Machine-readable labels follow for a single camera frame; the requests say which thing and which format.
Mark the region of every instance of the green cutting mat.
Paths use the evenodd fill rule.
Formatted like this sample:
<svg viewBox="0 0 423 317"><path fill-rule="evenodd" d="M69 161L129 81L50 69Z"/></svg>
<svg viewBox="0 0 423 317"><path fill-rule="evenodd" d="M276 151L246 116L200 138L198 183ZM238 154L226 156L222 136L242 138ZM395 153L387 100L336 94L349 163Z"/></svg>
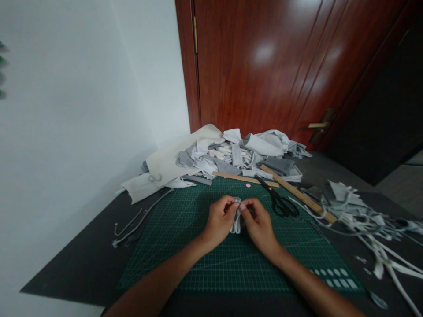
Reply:
<svg viewBox="0 0 423 317"><path fill-rule="evenodd" d="M291 196L277 188L281 196ZM271 209L271 198L259 184L216 177L212 186L176 189L151 211L145 229L118 283L128 289L143 275L182 249L202 232L211 203L222 195L257 197L270 212L276 238L294 257L342 292L364 293L355 275L335 248L307 222L280 218ZM300 217L312 218L300 209ZM204 256L182 280L180 291L293 292L291 284L254 246L246 228L229 236Z"/></svg>

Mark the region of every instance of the person's left hand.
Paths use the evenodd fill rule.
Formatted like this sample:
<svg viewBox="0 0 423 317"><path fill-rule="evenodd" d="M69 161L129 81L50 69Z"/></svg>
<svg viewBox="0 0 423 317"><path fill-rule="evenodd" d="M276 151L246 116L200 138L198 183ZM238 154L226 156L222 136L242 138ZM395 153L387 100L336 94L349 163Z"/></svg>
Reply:
<svg viewBox="0 0 423 317"><path fill-rule="evenodd" d="M239 203L231 196L223 196L217 202L210 205L206 228L201 237L213 250L229 234L230 228L234 224L234 216Z"/></svg>

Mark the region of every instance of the forearm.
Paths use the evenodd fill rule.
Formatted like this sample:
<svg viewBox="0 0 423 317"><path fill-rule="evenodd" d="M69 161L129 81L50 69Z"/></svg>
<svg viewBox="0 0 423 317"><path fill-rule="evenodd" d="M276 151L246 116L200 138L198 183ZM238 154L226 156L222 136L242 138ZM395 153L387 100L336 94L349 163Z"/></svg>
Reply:
<svg viewBox="0 0 423 317"><path fill-rule="evenodd" d="M326 285L281 247L273 260L319 316L363 316L353 304Z"/></svg>
<svg viewBox="0 0 423 317"><path fill-rule="evenodd" d="M107 312L112 316L158 316L184 276L212 247L198 236L139 280Z"/></svg>

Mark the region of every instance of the pile of fabric scraps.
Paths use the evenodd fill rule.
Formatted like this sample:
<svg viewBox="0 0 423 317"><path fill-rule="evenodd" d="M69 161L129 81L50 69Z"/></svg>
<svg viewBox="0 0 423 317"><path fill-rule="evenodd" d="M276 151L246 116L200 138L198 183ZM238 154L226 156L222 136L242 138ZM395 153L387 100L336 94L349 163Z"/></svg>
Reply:
<svg viewBox="0 0 423 317"><path fill-rule="evenodd" d="M195 175L209 180L215 178L213 172L231 175L273 179L271 174L261 170L264 164L283 179L300 183L302 173L293 160L282 158L285 154L291 157L311 157L305 146L291 141L277 130L269 130L259 134L249 134L241 139L239 129L227 130L224 140L201 138L195 144L178 153L176 165L189 169L198 169Z"/></svg>
<svg viewBox="0 0 423 317"><path fill-rule="evenodd" d="M384 268L386 268L395 286L413 310L414 314L416 316L421 316L415 304L403 289L394 270L421 279L423 279L423 270L403 259L375 237L378 236L387 241L393 239L400 241L404 236L409 237L405 233L406 231L412 231L423 235L423 224L418 221L391 219L381 212L374 211L360 199L359 195L356 194L356 189L353 189L351 186L345 186L342 183L328 181L323 188L313 186L309 189L301 188L301 191L319 202L324 213L317 216L313 214L306 205L303 206L296 201L294 202L315 218L319 225L336 233L345 236L356 236L360 239L375 255L375 268L373 274L378 279L382 279ZM330 212L336 216L338 222L343 224L348 232L335 230L331 228L330 224L323 224L320 222L320 220L324 218L326 212Z"/></svg>
<svg viewBox="0 0 423 317"><path fill-rule="evenodd" d="M183 188L195 186L194 182L211 185L213 172L273 179L259 168L262 164L286 181L301 182L302 173L294 161L282 158L285 154L312 156L304 145L277 130L249 134L243 140L239 129L222 134L209 124L151 154L142 164L143 173L122 183L116 194L127 190L135 204L163 187Z"/></svg>

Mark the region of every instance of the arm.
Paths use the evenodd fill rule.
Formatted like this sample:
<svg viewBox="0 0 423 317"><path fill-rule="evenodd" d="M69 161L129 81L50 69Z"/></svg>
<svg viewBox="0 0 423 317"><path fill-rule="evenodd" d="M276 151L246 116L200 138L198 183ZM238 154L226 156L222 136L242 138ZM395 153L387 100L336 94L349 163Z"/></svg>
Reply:
<svg viewBox="0 0 423 317"><path fill-rule="evenodd" d="M212 204L204 231L185 248L142 277L109 309L105 317L158 316L194 264L229 234L238 206L230 196L223 196Z"/></svg>
<svg viewBox="0 0 423 317"><path fill-rule="evenodd" d="M241 202L240 210L254 244L292 281L319 316L364 316L353 304L312 274L277 241L269 212L258 199Z"/></svg>

